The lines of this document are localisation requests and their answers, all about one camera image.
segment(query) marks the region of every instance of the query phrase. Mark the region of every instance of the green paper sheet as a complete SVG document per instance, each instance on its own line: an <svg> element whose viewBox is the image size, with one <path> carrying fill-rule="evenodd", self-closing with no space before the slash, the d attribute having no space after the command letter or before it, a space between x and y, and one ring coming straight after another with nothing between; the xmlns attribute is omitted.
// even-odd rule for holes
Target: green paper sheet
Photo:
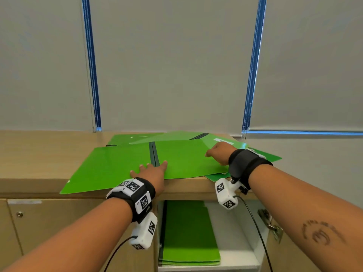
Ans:
<svg viewBox="0 0 363 272"><path fill-rule="evenodd" d="M210 179L213 182L216 182L220 178L228 178L228 177L230 177L230 173L226 173L226 174L212 174L212 175L206 175L205 177L208 178L208 179Z"/></svg>
<svg viewBox="0 0 363 272"><path fill-rule="evenodd" d="M168 161L165 179L190 178L228 172L211 157L205 157L209 149L201 139L156 141L159 163Z"/></svg>
<svg viewBox="0 0 363 272"><path fill-rule="evenodd" d="M125 145L145 138L158 136L163 133L137 133L137 134L116 134L107 143L110 145Z"/></svg>
<svg viewBox="0 0 363 272"><path fill-rule="evenodd" d="M247 149L247 144L244 142L239 142L237 140L228 139L220 136L215 136L213 134L208 134L205 137L202 137L201 140L206 144L206 146L211 149L216 143L224 141L227 142L237 149Z"/></svg>
<svg viewBox="0 0 363 272"><path fill-rule="evenodd" d="M251 148L251 147L249 147L249 148L254 150L256 153L258 153L260 155L264 155L266 157L266 159L270 162L275 162L277 160L282 159L282 157L278 157L277 155L272 155L272 154L269 154L264 151L260 151L260 150L257 150L257 149Z"/></svg>
<svg viewBox="0 0 363 272"><path fill-rule="evenodd" d="M64 186L61 194L114 188L130 178L130 170L150 163L149 144L95 148Z"/></svg>
<svg viewBox="0 0 363 272"><path fill-rule="evenodd" d="M218 265L220 254L203 201L167 201L163 265Z"/></svg>
<svg viewBox="0 0 363 272"><path fill-rule="evenodd" d="M175 131L175 132L167 132L157 136L153 136L150 138L141 139L136 142L132 142L130 144L140 144L147 143L153 141L169 141L169 140L189 140L193 137L196 137L203 132L186 132L186 131Z"/></svg>

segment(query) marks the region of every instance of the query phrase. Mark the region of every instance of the white roller blind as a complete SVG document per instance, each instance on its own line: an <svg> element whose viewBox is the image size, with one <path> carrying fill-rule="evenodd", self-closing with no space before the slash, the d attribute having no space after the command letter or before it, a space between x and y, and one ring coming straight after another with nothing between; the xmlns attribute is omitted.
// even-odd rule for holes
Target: white roller blind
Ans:
<svg viewBox="0 0 363 272"><path fill-rule="evenodd" d="M0 129L92 130L81 0L0 0Z"/></svg>
<svg viewBox="0 0 363 272"><path fill-rule="evenodd" d="M90 0L103 130L240 134L258 0Z"/></svg>
<svg viewBox="0 0 363 272"><path fill-rule="evenodd" d="M251 130L363 131L363 0L267 0Z"/></svg>

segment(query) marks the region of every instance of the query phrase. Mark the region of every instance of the cable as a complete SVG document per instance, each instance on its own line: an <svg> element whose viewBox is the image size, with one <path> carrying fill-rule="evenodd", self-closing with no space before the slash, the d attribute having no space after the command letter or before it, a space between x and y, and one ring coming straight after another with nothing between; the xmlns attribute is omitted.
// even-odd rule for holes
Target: cable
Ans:
<svg viewBox="0 0 363 272"><path fill-rule="evenodd" d="M111 262L111 260L112 260L112 258L113 258L113 256L116 254L116 252L117 252L117 250L125 243L125 242L127 242L129 239L136 239L137 238L137 236L131 236L131 237L129 237L129 238L127 238L127 239L125 239L116 249L115 249L115 251L113 252L113 254L112 254L112 256L111 256L111 258L109 259L109 261L108 261L108 263L107 263L107 265L106 265L106 268L103 270L103 272L106 272L106 270L107 270L107 268L108 268L108 266L110 265L110 262Z"/></svg>
<svg viewBox="0 0 363 272"><path fill-rule="evenodd" d="M253 222L254 222L254 224L256 225L256 228L257 228L257 232L258 232L258 234L259 234L259 236L260 236L260 239L261 239L261 241L262 241L262 245L264 246L264 249L265 249L265 253L266 253L266 257L267 257L267 261L268 261L268 263L269 263L269 266L270 266L270 270L271 270L271 272L273 272L273 270L272 270L272 266L271 266L271 262L270 262L270 257L269 257L269 254L267 253L267 249L266 249L266 246L265 246L265 243L264 243L264 240L263 240L263 238L262 238L262 236L261 236L261 232L260 232L260 229L258 228L258 226L257 226L257 223L256 223L256 220L254 219L254 217L253 217L253 215L252 215L252 213L251 213L251 211L249 210L249 208L248 208L248 206L247 206L247 203L246 203L246 201L244 201L244 199L243 198L241 198L240 196L233 196L234 198L239 198L244 204L245 204L245 206L247 207L247 210L248 210L248 212L250 213L250 215L251 215L251 218L253 219Z"/></svg>

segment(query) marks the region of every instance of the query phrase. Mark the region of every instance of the forearm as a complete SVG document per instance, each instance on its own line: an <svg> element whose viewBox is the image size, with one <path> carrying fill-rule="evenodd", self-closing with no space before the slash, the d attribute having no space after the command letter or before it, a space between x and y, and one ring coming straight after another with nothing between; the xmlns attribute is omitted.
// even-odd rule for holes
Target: forearm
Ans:
<svg viewBox="0 0 363 272"><path fill-rule="evenodd" d="M363 210L270 165L249 178L257 198L322 271L361 271Z"/></svg>
<svg viewBox="0 0 363 272"><path fill-rule="evenodd" d="M110 198L4 272L98 272L131 220L127 202Z"/></svg>

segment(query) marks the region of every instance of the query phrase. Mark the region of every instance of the hand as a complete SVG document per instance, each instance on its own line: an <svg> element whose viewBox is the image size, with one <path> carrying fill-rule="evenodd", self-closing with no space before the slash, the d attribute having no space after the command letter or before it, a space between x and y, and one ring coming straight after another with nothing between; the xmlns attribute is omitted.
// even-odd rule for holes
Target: hand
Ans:
<svg viewBox="0 0 363 272"><path fill-rule="evenodd" d="M227 142L218 142L211 149L206 151L206 157L213 157L216 161L220 163L220 165L228 165L228 159L230 155L237 150L236 147L233 147Z"/></svg>
<svg viewBox="0 0 363 272"><path fill-rule="evenodd" d="M158 196L164 191L164 174L167 167L167 161L164 161L159 167L154 167L148 163L146 168L144 165L140 165L140 172L138 174L131 171L130 176L132 178L141 177L149 181L154 186L156 196Z"/></svg>

